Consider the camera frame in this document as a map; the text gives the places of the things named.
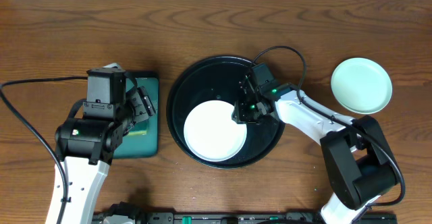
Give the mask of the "pale green plate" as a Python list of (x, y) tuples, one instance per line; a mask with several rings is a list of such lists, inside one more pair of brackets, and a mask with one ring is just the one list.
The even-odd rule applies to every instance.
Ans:
[(353, 57), (341, 62), (331, 76), (333, 95), (378, 96), (393, 94), (392, 81), (382, 66), (373, 60)]

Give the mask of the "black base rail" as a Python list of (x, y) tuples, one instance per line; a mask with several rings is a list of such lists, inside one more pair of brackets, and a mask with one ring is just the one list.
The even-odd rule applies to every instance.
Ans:
[(138, 220), (122, 215), (101, 213), (92, 218), (91, 224), (147, 223), (147, 224), (253, 224), (277, 220), (282, 223), (323, 223), (314, 213), (258, 214), (258, 215), (193, 215), (173, 213), (145, 213)]

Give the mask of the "green yellow sponge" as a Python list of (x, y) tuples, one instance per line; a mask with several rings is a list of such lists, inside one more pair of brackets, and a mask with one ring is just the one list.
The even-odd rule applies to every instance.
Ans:
[(146, 135), (148, 132), (148, 123), (149, 121), (141, 121), (134, 125), (133, 128), (130, 128), (128, 131), (128, 136), (141, 136)]

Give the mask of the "dark rectangular water tray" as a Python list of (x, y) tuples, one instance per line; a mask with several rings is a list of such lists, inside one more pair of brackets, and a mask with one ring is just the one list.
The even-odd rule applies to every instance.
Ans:
[(159, 76), (156, 72), (132, 72), (137, 86), (144, 86), (155, 107), (156, 114), (148, 119), (148, 132), (141, 136), (125, 136), (115, 150), (114, 159), (140, 159), (156, 155), (159, 131)]

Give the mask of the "white plate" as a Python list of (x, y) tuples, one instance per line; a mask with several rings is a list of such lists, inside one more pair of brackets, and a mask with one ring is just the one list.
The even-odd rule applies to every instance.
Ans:
[(242, 149), (247, 127), (232, 119), (234, 106), (225, 101), (206, 101), (189, 112), (184, 123), (184, 139), (198, 158), (222, 162)]

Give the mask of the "round black serving tray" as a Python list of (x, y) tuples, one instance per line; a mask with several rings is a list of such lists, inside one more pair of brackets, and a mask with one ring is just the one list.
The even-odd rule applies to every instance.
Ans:
[(266, 117), (260, 124), (246, 125), (245, 145), (227, 160), (211, 162), (201, 159), (186, 144), (184, 124), (191, 110), (212, 100), (233, 105), (238, 100), (240, 81), (251, 63), (244, 57), (208, 57), (186, 69), (171, 87), (166, 108), (167, 125), (176, 144), (190, 158), (218, 169), (240, 168), (263, 159), (278, 143), (285, 123)]

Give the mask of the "mint green plate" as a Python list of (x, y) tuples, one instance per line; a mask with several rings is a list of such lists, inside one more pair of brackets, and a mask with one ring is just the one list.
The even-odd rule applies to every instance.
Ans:
[(340, 105), (349, 111), (359, 114), (373, 114), (383, 110), (392, 99), (391, 94), (378, 96), (362, 96), (357, 94), (335, 95)]

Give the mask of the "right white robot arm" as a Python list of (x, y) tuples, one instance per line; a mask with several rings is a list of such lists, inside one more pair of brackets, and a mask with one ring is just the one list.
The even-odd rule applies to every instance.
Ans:
[(268, 117), (291, 125), (317, 142), (333, 194), (320, 211), (324, 223), (357, 223), (377, 199), (404, 178), (381, 126), (373, 117), (340, 115), (311, 100), (293, 84), (246, 76), (234, 104), (236, 123)]

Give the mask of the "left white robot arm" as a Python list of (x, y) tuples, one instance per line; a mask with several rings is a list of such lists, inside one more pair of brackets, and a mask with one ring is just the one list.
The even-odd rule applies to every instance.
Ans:
[(158, 149), (158, 86), (89, 86), (57, 128), (55, 186), (47, 223), (90, 223), (113, 159)]

